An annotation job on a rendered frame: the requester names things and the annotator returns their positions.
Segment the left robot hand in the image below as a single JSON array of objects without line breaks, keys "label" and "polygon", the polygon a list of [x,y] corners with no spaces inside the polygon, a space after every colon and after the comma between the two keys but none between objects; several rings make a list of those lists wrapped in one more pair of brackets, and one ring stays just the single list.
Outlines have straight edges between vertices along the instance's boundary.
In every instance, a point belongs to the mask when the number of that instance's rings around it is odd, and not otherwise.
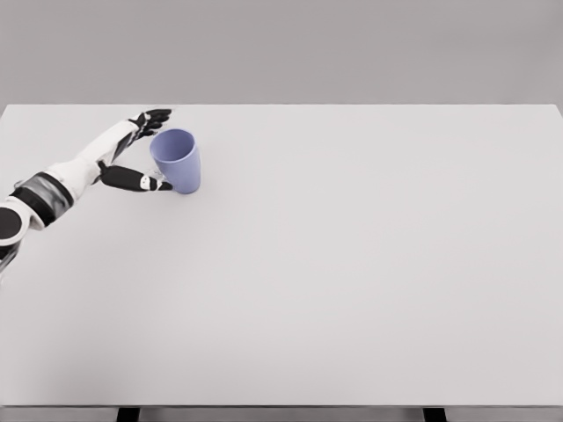
[{"label": "left robot hand", "polygon": [[165,178],[155,178],[114,163],[138,140],[157,135],[171,114],[170,108],[141,112],[121,120],[90,142],[77,154],[77,158],[92,167],[92,183],[101,181],[106,186],[136,193],[171,191],[172,184]]}]

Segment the blue plastic cup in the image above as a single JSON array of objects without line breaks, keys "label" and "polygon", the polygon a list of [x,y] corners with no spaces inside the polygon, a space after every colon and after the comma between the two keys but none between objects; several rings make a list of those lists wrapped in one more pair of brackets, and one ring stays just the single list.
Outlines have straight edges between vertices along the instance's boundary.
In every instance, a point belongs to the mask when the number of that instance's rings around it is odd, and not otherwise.
[{"label": "blue plastic cup", "polygon": [[200,188],[200,152],[190,132],[172,128],[159,133],[150,143],[150,154],[175,192],[191,194]]}]

